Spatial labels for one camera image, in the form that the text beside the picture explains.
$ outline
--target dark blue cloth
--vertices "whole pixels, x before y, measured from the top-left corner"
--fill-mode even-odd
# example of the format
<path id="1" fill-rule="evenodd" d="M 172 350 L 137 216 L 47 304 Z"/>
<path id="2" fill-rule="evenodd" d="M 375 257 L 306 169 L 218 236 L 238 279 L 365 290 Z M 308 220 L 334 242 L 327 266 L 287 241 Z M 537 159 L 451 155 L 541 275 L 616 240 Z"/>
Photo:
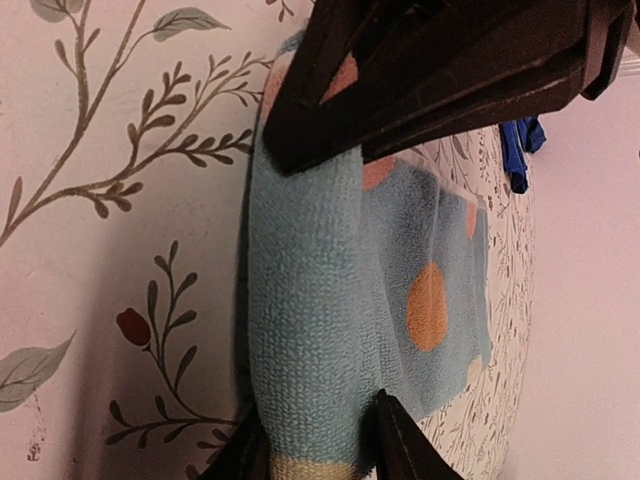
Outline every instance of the dark blue cloth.
<path id="1" fill-rule="evenodd" d="M 511 190 L 524 193 L 529 188 L 527 164 L 524 153 L 536 153 L 547 140 L 538 117 L 526 117 L 521 120 L 500 124 L 502 138 L 502 162 L 504 171 L 511 178 Z"/>

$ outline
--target red flower bud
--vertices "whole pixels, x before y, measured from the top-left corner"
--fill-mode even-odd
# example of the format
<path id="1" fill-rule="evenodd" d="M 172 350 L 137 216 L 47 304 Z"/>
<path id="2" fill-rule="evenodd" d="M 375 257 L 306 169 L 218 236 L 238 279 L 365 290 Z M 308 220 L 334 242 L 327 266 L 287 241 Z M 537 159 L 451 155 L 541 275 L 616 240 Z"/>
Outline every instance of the red flower bud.
<path id="1" fill-rule="evenodd" d="M 151 330 L 147 321 L 133 308 L 127 308 L 116 317 L 124 338 L 138 347 L 144 347 L 151 340 Z"/>

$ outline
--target white wall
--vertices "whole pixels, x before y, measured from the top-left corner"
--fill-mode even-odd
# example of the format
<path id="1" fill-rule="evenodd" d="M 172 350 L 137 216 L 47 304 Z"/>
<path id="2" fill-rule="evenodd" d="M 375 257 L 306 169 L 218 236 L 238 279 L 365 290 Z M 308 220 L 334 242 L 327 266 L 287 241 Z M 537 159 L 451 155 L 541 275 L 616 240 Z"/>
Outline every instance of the white wall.
<path id="1" fill-rule="evenodd" d="M 640 77 L 543 117 L 533 325 L 505 480 L 640 478 Z"/>

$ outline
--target floral pattern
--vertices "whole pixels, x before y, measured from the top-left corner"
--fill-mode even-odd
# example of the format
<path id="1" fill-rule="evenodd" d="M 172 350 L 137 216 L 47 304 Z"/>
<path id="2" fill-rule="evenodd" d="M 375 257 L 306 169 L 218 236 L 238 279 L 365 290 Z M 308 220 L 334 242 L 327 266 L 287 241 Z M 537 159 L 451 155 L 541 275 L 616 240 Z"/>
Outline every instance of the floral pattern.
<path id="1" fill-rule="evenodd" d="M 0 6 L 7 478 L 194 479 L 250 401 L 233 348 L 247 158 L 271 59 L 313 1 L 121 3 Z M 528 337 L 531 195 L 509 192 L 496 129 L 402 155 L 490 209 L 493 362 L 423 427 L 465 478 L 496 478 Z"/>

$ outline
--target cloth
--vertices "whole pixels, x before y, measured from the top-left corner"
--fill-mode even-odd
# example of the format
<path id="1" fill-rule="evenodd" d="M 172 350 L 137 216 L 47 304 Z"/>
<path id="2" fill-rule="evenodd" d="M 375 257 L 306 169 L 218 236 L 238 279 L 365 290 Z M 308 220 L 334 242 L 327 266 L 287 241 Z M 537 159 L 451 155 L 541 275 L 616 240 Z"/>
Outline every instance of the cloth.
<path id="1" fill-rule="evenodd" d="M 379 389 L 419 420 L 488 365 L 487 212 L 435 169 L 363 167 L 359 148 L 281 177 L 262 128 L 299 38 L 276 60 L 257 127 L 251 377 L 272 478 L 346 480 L 370 466 L 360 439 Z"/>
<path id="2" fill-rule="evenodd" d="M 547 140 L 538 117 L 526 117 L 500 125 L 504 171 L 511 178 L 511 190 L 525 193 L 529 188 L 524 153 L 536 153 Z"/>

